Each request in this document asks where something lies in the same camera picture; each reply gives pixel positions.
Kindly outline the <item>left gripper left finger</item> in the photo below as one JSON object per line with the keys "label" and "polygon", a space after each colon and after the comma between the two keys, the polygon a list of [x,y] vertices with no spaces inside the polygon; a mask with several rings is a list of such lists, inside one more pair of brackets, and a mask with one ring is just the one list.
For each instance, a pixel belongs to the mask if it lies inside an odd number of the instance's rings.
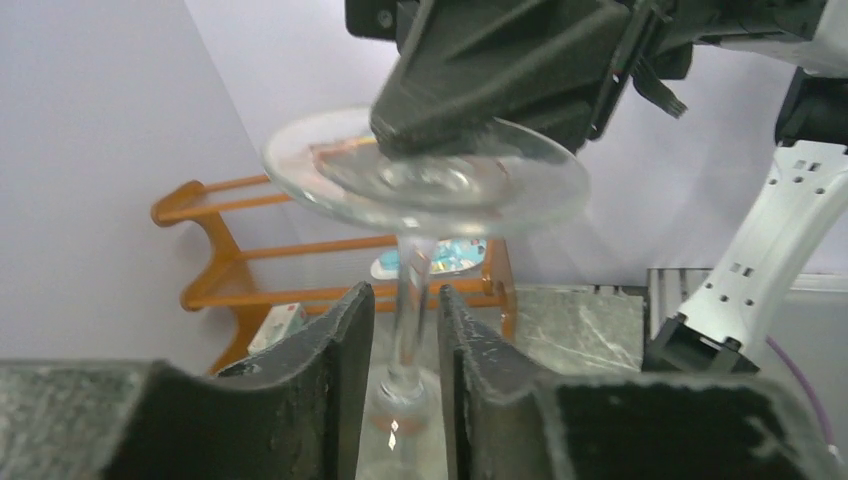
{"label": "left gripper left finger", "polygon": [[165,361],[5,360],[5,479],[352,479],[372,287],[213,376]]}

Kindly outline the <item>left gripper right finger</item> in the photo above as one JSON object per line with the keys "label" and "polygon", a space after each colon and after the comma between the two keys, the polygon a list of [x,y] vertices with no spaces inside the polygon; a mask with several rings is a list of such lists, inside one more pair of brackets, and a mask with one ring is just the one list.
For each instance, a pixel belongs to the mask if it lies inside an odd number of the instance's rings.
{"label": "left gripper right finger", "polygon": [[562,375],[439,292],[452,479],[839,479],[803,405],[748,375]]}

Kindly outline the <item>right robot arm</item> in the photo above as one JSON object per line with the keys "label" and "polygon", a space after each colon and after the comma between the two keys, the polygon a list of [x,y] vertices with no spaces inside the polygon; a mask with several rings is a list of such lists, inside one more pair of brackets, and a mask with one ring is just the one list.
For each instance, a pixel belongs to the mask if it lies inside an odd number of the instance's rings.
{"label": "right robot arm", "polygon": [[757,53],[795,75],[772,165],[729,248],[646,346],[646,372],[756,371],[780,302],[847,207],[843,1],[349,1],[347,31],[400,58],[370,123],[414,152],[492,117],[570,150],[599,138],[625,82],[671,116],[697,45]]}

